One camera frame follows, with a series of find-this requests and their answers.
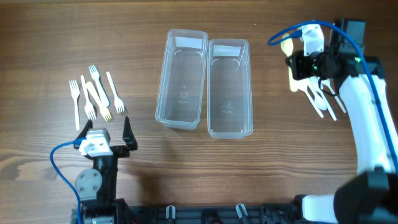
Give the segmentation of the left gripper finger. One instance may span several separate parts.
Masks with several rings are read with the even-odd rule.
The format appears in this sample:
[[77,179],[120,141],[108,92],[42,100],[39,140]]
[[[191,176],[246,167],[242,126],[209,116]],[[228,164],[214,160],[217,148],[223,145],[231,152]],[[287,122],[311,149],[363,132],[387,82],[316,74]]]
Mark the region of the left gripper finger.
[[131,129],[130,120],[127,116],[124,119],[122,139],[125,142],[125,145],[123,146],[123,151],[136,151],[137,150],[137,141],[134,137],[133,131]]
[[83,130],[80,132],[80,134],[77,136],[77,138],[73,142],[73,148],[78,149],[80,147],[81,142],[86,138],[86,135],[88,134],[88,131],[93,127],[93,122],[92,120],[88,120],[85,124],[85,127]]

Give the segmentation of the yellow plastic spoon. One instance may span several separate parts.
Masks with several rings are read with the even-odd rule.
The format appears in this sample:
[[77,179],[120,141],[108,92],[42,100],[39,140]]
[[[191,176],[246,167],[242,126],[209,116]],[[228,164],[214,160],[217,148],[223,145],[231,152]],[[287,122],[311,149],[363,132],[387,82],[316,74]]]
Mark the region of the yellow plastic spoon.
[[[287,39],[285,39],[284,41],[282,41],[280,43],[281,49],[287,57],[292,55],[293,49],[294,49],[293,40],[291,38],[288,39],[288,36],[289,36],[289,34],[285,33],[282,37],[287,38]],[[292,69],[290,67],[288,67],[288,71],[289,71],[289,88],[290,88],[291,92],[297,92],[298,87],[297,87],[296,81],[293,79]]]

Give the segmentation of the white plastic spoon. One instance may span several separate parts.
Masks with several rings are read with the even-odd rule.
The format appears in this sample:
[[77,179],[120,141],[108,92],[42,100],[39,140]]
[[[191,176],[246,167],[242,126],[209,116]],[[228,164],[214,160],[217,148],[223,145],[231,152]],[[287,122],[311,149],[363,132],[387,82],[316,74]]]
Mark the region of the white plastic spoon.
[[338,97],[338,95],[336,94],[336,92],[334,91],[334,89],[331,86],[331,81],[326,79],[326,80],[321,81],[321,83],[330,90],[330,93],[333,95],[334,99],[336,100],[337,104],[341,108],[342,112],[346,113],[346,109],[343,106],[343,103],[341,102],[340,98]]
[[325,101],[323,100],[323,96],[321,94],[321,90],[318,87],[317,82],[314,80],[314,77],[309,78],[309,84],[310,84],[310,89],[313,92],[313,95],[315,96],[315,104],[316,106],[320,109],[325,111],[327,109],[327,105]]

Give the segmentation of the light blue plastic fork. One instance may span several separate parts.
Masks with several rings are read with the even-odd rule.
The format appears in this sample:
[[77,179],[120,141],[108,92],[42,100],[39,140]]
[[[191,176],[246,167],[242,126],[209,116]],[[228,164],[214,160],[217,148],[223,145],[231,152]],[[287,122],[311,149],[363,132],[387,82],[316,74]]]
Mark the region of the light blue plastic fork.
[[101,77],[100,77],[100,73],[99,73],[98,69],[94,65],[90,65],[88,68],[89,68],[90,75],[91,75],[92,79],[96,83],[97,91],[98,91],[98,94],[99,94],[102,104],[105,107],[108,107],[109,99],[105,93],[103,86],[102,86]]

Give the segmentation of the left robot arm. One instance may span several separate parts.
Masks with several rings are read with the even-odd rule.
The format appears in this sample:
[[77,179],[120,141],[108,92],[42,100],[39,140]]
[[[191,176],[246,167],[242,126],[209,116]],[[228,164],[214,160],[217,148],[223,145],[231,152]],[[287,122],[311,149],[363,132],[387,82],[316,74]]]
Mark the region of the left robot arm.
[[72,223],[139,223],[126,201],[116,198],[118,160],[137,150],[128,117],[124,118],[122,139],[124,145],[110,146],[108,130],[94,129],[91,120],[76,138],[73,147],[91,160],[93,167],[81,171],[75,180],[80,207],[72,210]]

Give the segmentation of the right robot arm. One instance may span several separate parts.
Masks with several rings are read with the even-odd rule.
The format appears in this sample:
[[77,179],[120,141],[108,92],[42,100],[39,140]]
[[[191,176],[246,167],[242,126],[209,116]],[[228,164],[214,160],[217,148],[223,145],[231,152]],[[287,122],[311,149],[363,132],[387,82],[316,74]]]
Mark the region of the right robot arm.
[[289,223],[396,223],[397,131],[386,98],[381,61],[364,54],[366,23],[355,19],[306,21],[269,39],[299,38],[303,49],[286,57],[297,81],[333,81],[345,104],[357,154],[357,175],[330,195],[297,195]]

